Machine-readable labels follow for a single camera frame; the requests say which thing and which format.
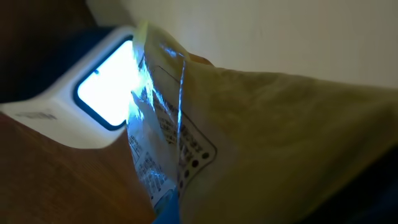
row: black dots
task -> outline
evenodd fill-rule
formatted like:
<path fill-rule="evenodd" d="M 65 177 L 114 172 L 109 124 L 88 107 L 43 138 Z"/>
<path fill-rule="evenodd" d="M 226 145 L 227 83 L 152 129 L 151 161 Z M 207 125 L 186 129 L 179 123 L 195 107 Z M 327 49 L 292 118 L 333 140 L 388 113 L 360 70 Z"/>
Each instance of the black dots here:
<path fill-rule="evenodd" d="M 192 167 L 195 168 L 199 165 L 199 162 L 197 160 L 192 161 Z"/>
<path fill-rule="evenodd" d="M 207 153 L 207 152 L 205 152 L 205 153 L 203 153 L 202 155 L 201 155 L 201 157 L 202 157 L 202 159 L 207 159 L 207 158 L 209 158 L 209 154 Z"/>

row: blue light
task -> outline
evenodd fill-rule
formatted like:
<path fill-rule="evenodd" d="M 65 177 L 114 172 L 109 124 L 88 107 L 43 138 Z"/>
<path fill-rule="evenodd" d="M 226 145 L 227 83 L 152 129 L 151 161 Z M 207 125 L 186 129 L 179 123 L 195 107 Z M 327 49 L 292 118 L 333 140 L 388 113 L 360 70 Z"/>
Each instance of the blue light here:
<path fill-rule="evenodd" d="M 129 114 L 131 90 L 139 85 L 132 41 L 125 41 L 78 87 L 78 97 L 110 125 L 118 126 Z"/>

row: crinkled plastic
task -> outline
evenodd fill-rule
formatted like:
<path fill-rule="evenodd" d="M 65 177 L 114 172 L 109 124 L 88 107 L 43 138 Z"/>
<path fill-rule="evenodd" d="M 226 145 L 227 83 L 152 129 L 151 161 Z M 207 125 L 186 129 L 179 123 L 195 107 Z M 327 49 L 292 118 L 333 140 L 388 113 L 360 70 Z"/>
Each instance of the crinkled plastic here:
<path fill-rule="evenodd" d="M 398 143 L 396 90 L 196 63 L 146 23 L 134 53 L 136 172 L 182 223 L 297 222 Z"/>

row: plastic bag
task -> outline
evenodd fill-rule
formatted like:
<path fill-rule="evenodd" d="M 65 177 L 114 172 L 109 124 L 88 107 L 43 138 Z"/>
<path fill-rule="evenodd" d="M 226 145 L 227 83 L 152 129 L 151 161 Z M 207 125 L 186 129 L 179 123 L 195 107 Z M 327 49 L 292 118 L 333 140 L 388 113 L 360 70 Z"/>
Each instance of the plastic bag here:
<path fill-rule="evenodd" d="M 293 223 L 398 143 L 398 92 L 190 60 L 142 24 L 128 135 L 157 213 L 183 223 Z"/>

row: white plastic casing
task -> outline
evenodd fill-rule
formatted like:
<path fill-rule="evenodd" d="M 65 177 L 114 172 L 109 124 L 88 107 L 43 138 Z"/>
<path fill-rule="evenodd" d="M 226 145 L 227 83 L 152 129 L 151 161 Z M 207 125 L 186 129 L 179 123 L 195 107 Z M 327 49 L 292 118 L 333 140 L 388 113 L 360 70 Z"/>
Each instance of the white plastic casing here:
<path fill-rule="evenodd" d="M 114 131 L 104 128 L 76 105 L 73 90 L 133 32 L 132 27 L 115 28 L 43 93 L 29 100 L 2 104 L 2 112 L 66 146 L 98 149 L 110 145 L 123 133 L 125 126 Z"/>

